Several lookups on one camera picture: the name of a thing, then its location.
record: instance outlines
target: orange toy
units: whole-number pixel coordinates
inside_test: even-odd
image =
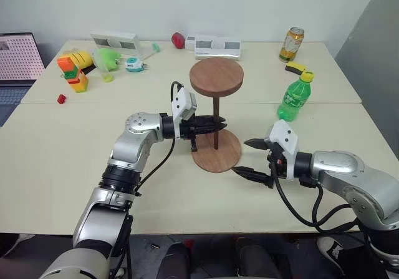
[[[78,69],[70,57],[59,57],[57,65],[64,72],[64,79],[76,93],[82,93],[87,90],[89,81],[86,75],[81,69]]]

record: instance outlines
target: bottle label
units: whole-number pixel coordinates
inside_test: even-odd
[[[289,52],[297,52],[302,40],[303,38],[295,40],[293,37],[287,36],[286,40],[284,41],[283,48],[285,48],[286,51]]]
[[[306,100],[307,99],[305,99],[305,100],[295,99],[290,94],[288,94],[288,92],[285,93],[284,98],[283,98],[284,103],[289,106],[292,106],[292,107],[302,107],[302,106],[304,106]]]

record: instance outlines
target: beer can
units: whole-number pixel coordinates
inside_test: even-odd
[[[299,27],[292,27],[287,32],[286,40],[284,41],[280,51],[280,61],[289,62],[295,59],[302,40],[304,39],[305,31]]]

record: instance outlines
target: plastic bottle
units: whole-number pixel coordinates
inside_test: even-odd
[[[299,80],[292,83],[277,110],[280,119],[293,121],[306,100],[310,96],[310,83],[313,81],[314,74],[310,71],[303,72]]]

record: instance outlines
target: laptop keyboard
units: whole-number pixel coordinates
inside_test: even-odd
[[[18,105],[29,89],[0,89],[0,105]]]

